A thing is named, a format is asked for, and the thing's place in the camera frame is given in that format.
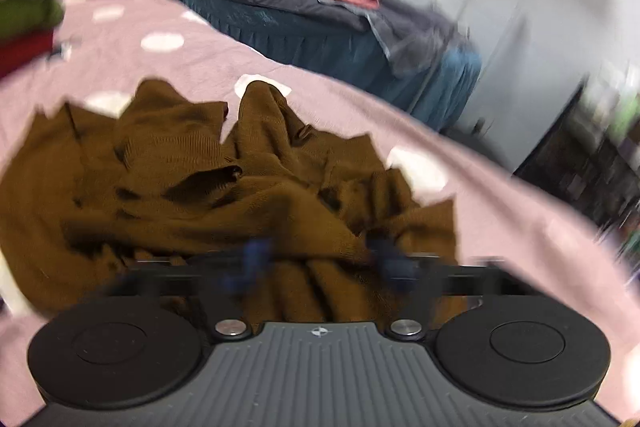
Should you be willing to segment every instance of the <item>silver screw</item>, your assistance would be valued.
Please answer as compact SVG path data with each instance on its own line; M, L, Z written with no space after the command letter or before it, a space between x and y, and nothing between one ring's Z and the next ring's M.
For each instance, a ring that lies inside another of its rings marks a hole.
M236 319L227 319L216 324L216 331L220 333L220 335L236 337L246 331L246 324Z
M411 319L399 319L391 324L391 331L396 335L410 337L420 333L422 331L422 326L420 325L420 322L413 321Z

